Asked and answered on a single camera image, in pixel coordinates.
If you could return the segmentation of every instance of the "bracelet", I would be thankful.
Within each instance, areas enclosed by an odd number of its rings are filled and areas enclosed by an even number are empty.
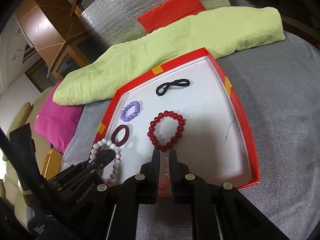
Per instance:
[[[116,135],[122,129],[125,129],[125,135],[120,142],[116,142]],[[96,158],[96,154],[98,152],[98,149],[100,147],[103,147],[104,145],[109,146],[109,149],[112,149],[116,152],[115,164],[113,164],[113,166],[112,166],[113,171],[112,171],[112,174],[110,174],[110,178],[107,179],[107,183],[109,185],[113,184],[113,180],[116,179],[116,175],[118,175],[119,164],[121,163],[121,161],[120,161],[121,154],[120,154],[119,147],[124,145],[127,142],[128,138],[129,138],[129,134],[130,134],[129,127],[124,124],[121,124],[112,133],[111,140],[107,140],[106,138],[103,138],[101,141],[98,141],[97,143],[95,143],[93,145],[92,150],[91,150],[91,154],[89,156],[89,158],[90,158],[89,163],[91,163]]]
[[[178,121],[177,131],[174,136],[171,137],[170,142],[167,142],[165,145],[160,145],[157,137],[154,135],[154,131],[156,130],[157,123],[160,123],[161,119],[164,117],[171,117],[174,120]],[[184,125],[186,124],[186,119],[183,119],[181,114],[177,114],[173,111],[164,111],[163,113],[159,113],[157,117],[154,118],[154,121],[150,122],[149,131],[147,133],[152,145],[155,146],[155,150],[160,150],[165,152],[167,149],[172,149],[173,144],[177,143],[178,139],[182,137],[182,132],[184,131]]]
[[[130,109],[132,106],[134,106],[134,112],[132,114],[129,114],[128,117],[125,116],[128,109]],[[120,119],[124,122],[130,122],[133,118],[135,118],[138,113],[140,112],[140,104],[138,101],[133,101],[130,104],[128,104],[120,114]]]
[[[120,142],[116,142],[116,135],[117,135],[122,129],[125,129],[125,135],[124,135],[123,139],[122,139]],[[126,126],[125,124],[121,124],[121,125],[119,125],[119,126],[114,130],[114,132],[112,133],[112,135],[111,135],[111,141],[113,141],[113,143],[116,144],[117,147],[120,147],[120,146],[124,145],[124,144],[127,142],[127,140],[129,139],[129,134],[130,134],[129,127]]]
[[[95,143],[93,145],[93,148],[91,150],[91,154],[89,156],[89,158],[90,158],[89,163],[91,163],[96,158],[96,154],[98,152],[98,149],[100,147],[103,147],[104,145],[109,146],[109,149],[114,150],[116,153],[115,164],[113,164],[113,166],[112,166],[113,167],[112,174],[110,174],[110,178],[107,179],[107,183],[112,185],[113,180],[116,179],[116,175],[118,174],[119,164],[121,162],[120,161],[120,158],[121,158],[120,148],[117,147],[115,143],[112,143],[111,140],[107,140],[106,138],[103,138],[101,141],[98,141],[97,143]]]
[[[183,79],[177,79],[173,82],[163,83],[156,88],[156,94],[158,96],[163,96],[171,86],[188,87],[190,86],[190,81],[188,79],[183,78]]]

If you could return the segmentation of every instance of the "bed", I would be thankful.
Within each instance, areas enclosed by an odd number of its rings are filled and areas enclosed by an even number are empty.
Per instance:
[[[290,239],[320,220],[320,52],[285,32],[284,41],[218,59],[236,88],[254,138],[260,183],[240,190]],[[86,104],[61,169],[87,160],[110,99]],[[140,205],[136,239],[192,239],[188,206]]]

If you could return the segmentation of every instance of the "purple bead bracelet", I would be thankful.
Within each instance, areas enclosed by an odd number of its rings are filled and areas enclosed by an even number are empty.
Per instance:
[[[125,116],[125,113],[128,111],[128,109],[130,109],[132,106],[134,106],[134,112],[132,114],[130,114],[128,117]],[[132,120],[133,118],[135,118],[138,113],[140,112],[140,104],[138,101],[133,101],[130,104],[128,104],[122,111],[120,114],[120,119],[124,122],[130,122],[130,120]]]

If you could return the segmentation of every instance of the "black cable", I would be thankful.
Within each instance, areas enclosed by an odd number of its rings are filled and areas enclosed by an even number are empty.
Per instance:
[[[171,86],[188,87],[190,86],[190,81],[188,79],[183,78],[183,79],[177,79],[173,82],[163,83],[156,88],[156,94],[158,96],[163,96]]]
[[[21,157],[13,149],[11,143],[0,129],[0,148],[6,155],[17,174],[21,176],[27,186],[30,188],[32,193],[38,198],[38,200],[44,205],[44,207],[65,227],[67,227],[72,233],[84,240],[94,240],[86,232],[82,231],[81,228],[72,223],[56,205],[54,201],[47,195],[47,193],[40,187],[35,179],[30,175],[28,167],[25,167]]]

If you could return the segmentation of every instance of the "red cushion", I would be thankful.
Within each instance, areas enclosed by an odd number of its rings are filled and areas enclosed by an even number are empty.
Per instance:
[[[138,17],[147,33],[151,33],[189,15],[205,11],[199,0],[167,0]]]

